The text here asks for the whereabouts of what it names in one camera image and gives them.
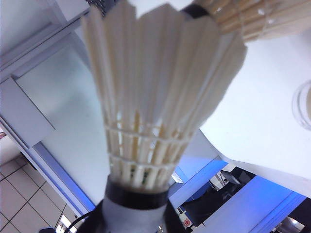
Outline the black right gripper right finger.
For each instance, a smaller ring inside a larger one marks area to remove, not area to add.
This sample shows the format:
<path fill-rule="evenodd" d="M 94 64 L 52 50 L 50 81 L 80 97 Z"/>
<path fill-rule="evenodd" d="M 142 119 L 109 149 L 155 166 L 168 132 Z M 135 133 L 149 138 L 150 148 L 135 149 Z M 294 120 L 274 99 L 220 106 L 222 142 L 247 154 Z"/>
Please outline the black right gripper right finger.
<path fill-rule="evenodd" d="M 171 203 L 167 204 L 164 212 L 164 232 L 165 233 L 182 233 L 183 225 Z"/>

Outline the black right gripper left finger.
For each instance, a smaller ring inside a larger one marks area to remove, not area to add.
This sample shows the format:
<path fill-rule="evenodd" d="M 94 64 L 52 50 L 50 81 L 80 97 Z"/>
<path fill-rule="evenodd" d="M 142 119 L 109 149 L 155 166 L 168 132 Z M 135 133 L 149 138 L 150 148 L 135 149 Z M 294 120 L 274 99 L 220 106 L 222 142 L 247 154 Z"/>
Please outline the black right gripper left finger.
<path fill-rule="evenodd" d="M 78 228 L 77 233 L 105 233 L 106 224 L 103 217 L 103 201 L 90 213 L 84 223 Z"/>

